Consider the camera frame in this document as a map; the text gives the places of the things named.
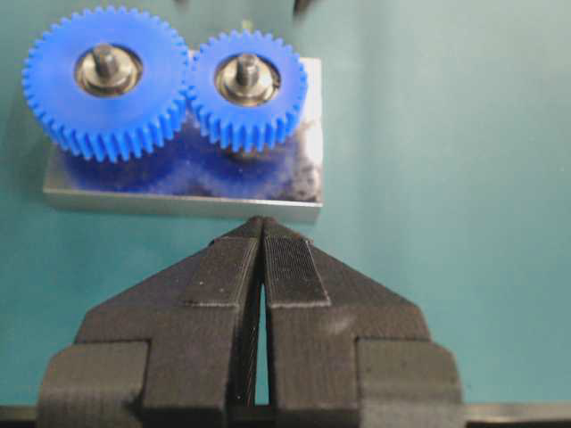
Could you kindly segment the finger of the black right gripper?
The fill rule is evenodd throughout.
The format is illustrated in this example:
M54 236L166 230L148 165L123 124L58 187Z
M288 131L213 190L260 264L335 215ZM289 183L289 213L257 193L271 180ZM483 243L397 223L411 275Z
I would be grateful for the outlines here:
M320 0L294 0L293 12L307 12L313 5Z

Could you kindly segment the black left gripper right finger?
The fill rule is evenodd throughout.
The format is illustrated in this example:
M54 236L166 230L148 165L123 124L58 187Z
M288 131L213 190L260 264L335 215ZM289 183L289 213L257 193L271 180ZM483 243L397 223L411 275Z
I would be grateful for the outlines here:
M453 355L420 308L267 219L270 401L279 427L461 427Z

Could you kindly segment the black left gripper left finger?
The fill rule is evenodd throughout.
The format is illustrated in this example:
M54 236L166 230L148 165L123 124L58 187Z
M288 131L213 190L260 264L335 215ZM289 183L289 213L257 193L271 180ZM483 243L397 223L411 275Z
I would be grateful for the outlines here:
M227 426L252 402L262 229L251 218L90 309L46 369L38 425Z

